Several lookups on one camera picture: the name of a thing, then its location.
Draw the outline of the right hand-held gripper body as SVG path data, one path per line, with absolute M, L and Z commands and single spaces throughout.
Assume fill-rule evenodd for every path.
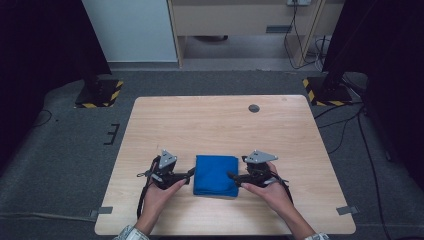
M 250 183 L 261 188 L 265 188 L 273 182 L 286 185 L 288 181 L 282 179 L 268 165 L 268 162 L 277 159 L 276 155 L 259 150 L 254 150 L 250 155 L 243 156 L 242 160 L 247 164 L 247 174 L 241 176 L 241 182 Z

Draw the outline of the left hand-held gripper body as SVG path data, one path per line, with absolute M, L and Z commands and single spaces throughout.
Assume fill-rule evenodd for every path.
M 163 149 L 161 154 L 153 159 L 150 169 L 139 173 L 138 177 L 148 177 L 157 187 L 166 190 L 183 179 L 181 173 L 174 172 L 176 162 L 177 157 Z

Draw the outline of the blue towel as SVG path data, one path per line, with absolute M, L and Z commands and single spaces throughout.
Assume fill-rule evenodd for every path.
M 197 155 L 193 194 L 197 196 L 237 197 L 238 187 L 227 175 L 238 173 L 238 159 L 225 155 Z

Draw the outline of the person's left hand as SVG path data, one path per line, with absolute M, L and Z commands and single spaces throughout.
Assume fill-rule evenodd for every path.
M 142 214 L 156 214 L 160 216 L 167 202 L 178 192 L 184 185 L 175 183 L 166 190 L 160 189 L 154 183 L 147 188 L 146 196 L 142 207 Z

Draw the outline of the person's right hand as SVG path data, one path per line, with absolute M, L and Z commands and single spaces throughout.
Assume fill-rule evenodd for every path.
M 242 183 L 241 187 L 263 199 L 283 219 L 296 213 L 286 190 L 279 182 L 273 182 L 265 188 L 250 183 Z

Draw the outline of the grey tape strip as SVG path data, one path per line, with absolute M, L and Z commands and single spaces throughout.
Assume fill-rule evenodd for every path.
M 357 214 L 359 213 L 359 209 L 356 206 L 343 206 L 343 207 L 338 207 L 336 209 L 337 213 L 339 215 L 346 215 L 346 214 Z
M 112 211 L 113 211 L 113 207 L 112 206 L 99 207 L 98 209 L 95 209 L 95 210 L 91 210 L 90 211 L 90 217 L 91 218 L 97 218 L 101 214 L 111 214 Z

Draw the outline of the black striped stand base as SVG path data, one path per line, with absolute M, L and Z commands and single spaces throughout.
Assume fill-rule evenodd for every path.
M 122 86 L 123 82 L 120 80 L 99 80 L 96 87 L 84 85 L 75 100 L 75 107 L 111 107 L 114 105 Z
M 345 86 L 332 83 L 325 77 L 307 77 L 302 83 L 313 106 L 342 106 L 352 103 L 352 97 Z

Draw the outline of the white cabinet panel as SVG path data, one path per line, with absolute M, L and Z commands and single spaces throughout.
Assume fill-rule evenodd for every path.
M 82 0 L 108 62 L 177 62 L 167 0 Z

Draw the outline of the beige wooden desk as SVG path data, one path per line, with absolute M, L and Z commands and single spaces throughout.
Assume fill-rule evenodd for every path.
M 287 6 L 287 0 L 167 0 L 177 59 L 183 62 L 188 36 L 283 34 L 288 54 L 306 63 L 316 36 L 333 34 L 346 0 L 312 0 Z

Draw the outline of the black curtain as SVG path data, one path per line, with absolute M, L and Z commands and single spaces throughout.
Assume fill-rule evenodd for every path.
M 49 91 L 109 72 L 82 0 L 0 0 L 0 173 Z
M 424 0 L 345 0 L 324 70 L 368 77 L 368 114 L 424 189 Z

